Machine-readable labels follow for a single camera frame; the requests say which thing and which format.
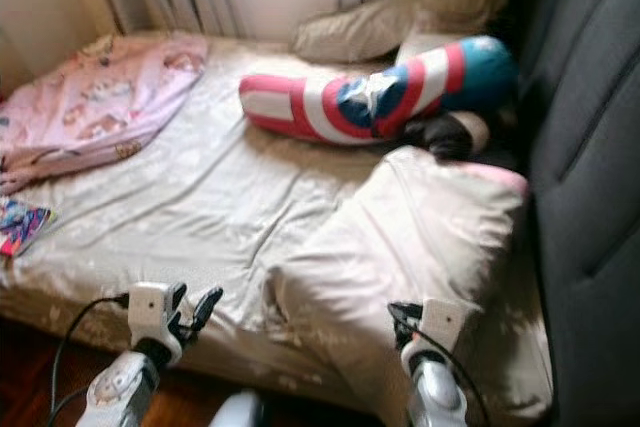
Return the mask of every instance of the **stuffed toy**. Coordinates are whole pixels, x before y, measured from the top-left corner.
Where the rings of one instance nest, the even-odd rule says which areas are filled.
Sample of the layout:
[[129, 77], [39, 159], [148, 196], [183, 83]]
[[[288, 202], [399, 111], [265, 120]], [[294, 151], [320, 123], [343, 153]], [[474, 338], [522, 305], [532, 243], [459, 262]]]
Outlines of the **stuffed toy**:
[[495, 112], [514, 91], [516, 79], [515, 62], [504, 44], [478, 36], [368, 77], [250, 75], [239, 91], [245, 114], [260, 127], [359, 145], [399, 137], [409, 119]]

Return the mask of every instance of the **black cable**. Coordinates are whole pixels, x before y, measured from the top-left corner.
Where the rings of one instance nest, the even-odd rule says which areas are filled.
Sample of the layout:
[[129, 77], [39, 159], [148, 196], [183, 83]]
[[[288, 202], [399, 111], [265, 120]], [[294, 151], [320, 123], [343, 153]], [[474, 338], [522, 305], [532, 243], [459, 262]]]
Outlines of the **black cable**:
[[456, 368], [456, 371], [460, 375], [462, 375], [462, 377], [464, 378], [465, 383], [469, 386], [469, 388], [471, 389], [471, 392], [473, 393], [473, 396], [478, 401], [478, 404], [480, 405], [480, 410], [482, 411], [482, 417], [484, 419], [484, 424], [487, 427], [491, 427], [491, 421], [489, 420], [489, 412], [487, 411], [487, 406], [485, 405], [484, 400], [482, 399], [482, 396], [480, 395], [480, 390], [478, 389], [478, 387], [476, 387], [476, 384], [473, 382], [473, 380], [471, 379], [471, 376], [467, 373], [467, 371], [462, 366], [460, 361], [458, 359], [456, 359], [455, 356], [451, 352], [449, 352], [447, 349], [445, 349], [442, 344], [440, 344], [435, 339], [431, 338], [429, 335], [425, 334], [421, 330], [417, 329], [416, 327], [414, 327], [412, 325], [409, 325], [400, 316], [398, 316], [396, 314], [396, 311], [400, 310], [398, 308], [398, 306], [394, 305], [393, 303], [388, 304], [387, 305], [387, 310], [389, 311], [389, 314], [391, 314], [391, 317], [393, 317], [393, 320], [395, 322], [397, 322], [398, 324], [402, 325], [405, 329], [409, 329], [411, 332], [413, 332], [415, 334], [418, 334], [424, 340], [426, 340], [427, 342], [431, 343], [436, 349], [438, 349], [440, 351], [440, 353], [444, 357], [447, 358], [447, 360], [449, 360], [453, 364], [453, 366]]
[[55, 422], [56, 417], [58, 417], [58, 414], [60, 413], [60, 411], [73, 399], [85, 394], [88, 389], [89, 389], [89, 386], [84, 386], [72, 392], [71, 394], [67, 395], [64, 399], [62, 399], [60, 403], [55, 407], [55, 409], [53, 409], [53, 412], [51, 412], [51, 415], [49, 415], [49, 420], [47, 420], [47, 427], [53, 427], [53, 423]]
[[60, 364], [60, 357], [62, 356], [62, 350], [69, 343], [69, 340], [71, 339], [71, 335], [76, 330], [76, 327], [78, 327], [78, 324], [80, 324], [80, 321], [87, 314], [87, 312], [93, 309], [96, 305], [103, 302], [114, 302], [123, 308], [127, 308], [129, 304], [129, 294], [125, 293], [125, 294], [120, 294], [116, 297], [102, 297], [100, 299], [93, 300], [89, 302], [80, 311], [80, 313], [76, 315], [76, 318], [73, 319], [73, 322], [71, 322], [71, 325], [67, 329], [67, 333], [65, 334], [64, 339], [62, 339], [62, 341], [60, 341], [60, 345], [58, 345], [56, 356], [53, 359], [53, 368], [51, 370], [51, 409], [50, 409], [51, 415], [53, 415], [54, 412], [56, 411], [56, 388], [58, 383], [58, 366]]

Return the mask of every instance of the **sofa backrest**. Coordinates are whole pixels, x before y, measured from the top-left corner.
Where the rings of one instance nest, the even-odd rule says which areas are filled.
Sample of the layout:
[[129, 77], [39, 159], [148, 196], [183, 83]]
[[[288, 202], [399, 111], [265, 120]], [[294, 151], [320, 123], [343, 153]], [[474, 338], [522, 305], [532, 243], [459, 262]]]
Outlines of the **sofa backrest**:
[[514, 0], [552, 424], [640, 425], [640, 0]]

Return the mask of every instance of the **bed sheet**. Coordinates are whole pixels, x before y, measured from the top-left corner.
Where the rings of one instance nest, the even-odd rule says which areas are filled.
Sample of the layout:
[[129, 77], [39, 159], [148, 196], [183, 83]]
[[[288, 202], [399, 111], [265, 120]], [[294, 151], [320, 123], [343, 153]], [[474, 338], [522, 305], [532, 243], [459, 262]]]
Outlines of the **bed sheet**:
[[[351, 197], [384, 153], [301, 142], [244, 119], [237, 90], [243, 75], [304, 77], [318, 69], [287, 54], [281, 44], [212, 39], [203, 78], [146, 149], [117, 164], [41, 182], [17, 196], [53, 207], [60, 218], [25, 254], [0, 268], [0, 315], [62, 335], [82, 305], [137, 281], [186, 282], [184, 315], [206, 290], [220, 285], [225, 295], [181, 367], [372, 410], [334, 367], [272, 328], [264, 315], [273, 308], [262, 302], [266, 269]], [[520, 342], [478, 372], [488, 379], [483, 384], [497, 388], [490, 405], [509, 425], [531, 423], [550, 402], [550, 393], [539, 394], [547, 385], [536, 380], [548, 372], [548, 352], [537, 291], [531, 292], [527, 302], [517, 295], [499, 301], [488, 325], [502, 334], [479, 337], [485, 339], [479, 355]], [[514, 315], [519, 330], [505, 327]], [[107, 305], [90, 318], [81, 324], [78, 340], [110, 350], [128, 346], [124, 312]], [[522, 352], [528, 370], [522, 369]], [[499, 377], [495, 368], [511, 370]], [[514, 369], [527, 377], [523, 382], [538, 382], [537, 398], [518, 400], [522, 389], [512, 382]]]

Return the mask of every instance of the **bed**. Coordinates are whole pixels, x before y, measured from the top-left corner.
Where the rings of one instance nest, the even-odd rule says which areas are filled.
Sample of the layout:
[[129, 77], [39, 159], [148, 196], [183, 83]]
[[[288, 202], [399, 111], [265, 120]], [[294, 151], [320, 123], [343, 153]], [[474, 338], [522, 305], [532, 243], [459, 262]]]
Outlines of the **bed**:
[[[126, 161], [20, 192], [21, 199], [54, 207], [60, 218], [0, 269], [0, 314], [61, 335], [81, 306], [136, 281], [186, 282], [187, 309], [219, 285], [223, 299], [180, 367], [375, 412], [400, 425], [265, 315], [269, 266], [353, 196], [389, 150], [305, 143], [248, 124], [238, 99], [242, 75], [331, 70], [286, 50], [212, 38], [204, 76], [149, 147]], [[529, 259], [524, 251], [514, 257], [469, 365], [494, 425], [532, 424], [551, 403], [549, 352]], [[126, 315], [101, 307], [76, 338], [122, 350]]]

